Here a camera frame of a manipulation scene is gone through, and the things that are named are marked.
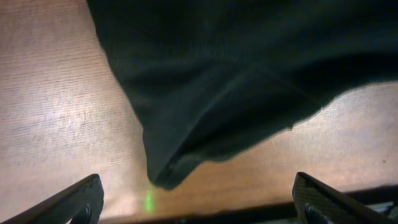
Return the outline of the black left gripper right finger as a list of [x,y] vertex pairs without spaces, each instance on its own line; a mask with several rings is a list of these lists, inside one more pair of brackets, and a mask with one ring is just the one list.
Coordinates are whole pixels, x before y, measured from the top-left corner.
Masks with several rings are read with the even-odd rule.
[[292,196],[300,224],[397,224],[304,172],[296,174]]

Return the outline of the black t-shirt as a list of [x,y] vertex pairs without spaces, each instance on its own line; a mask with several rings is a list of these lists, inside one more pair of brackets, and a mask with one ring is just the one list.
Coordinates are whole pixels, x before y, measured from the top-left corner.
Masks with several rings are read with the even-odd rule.
[[394,0],[91,0],[109,66],[143,127],[150,182],[176,188],[397,78]]

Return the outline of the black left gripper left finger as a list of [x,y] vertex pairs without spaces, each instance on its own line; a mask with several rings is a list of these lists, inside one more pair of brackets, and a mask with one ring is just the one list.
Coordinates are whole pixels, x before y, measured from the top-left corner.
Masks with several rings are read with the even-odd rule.
[[100,176],[91,174],[3,224],[97,224],[103,204]]

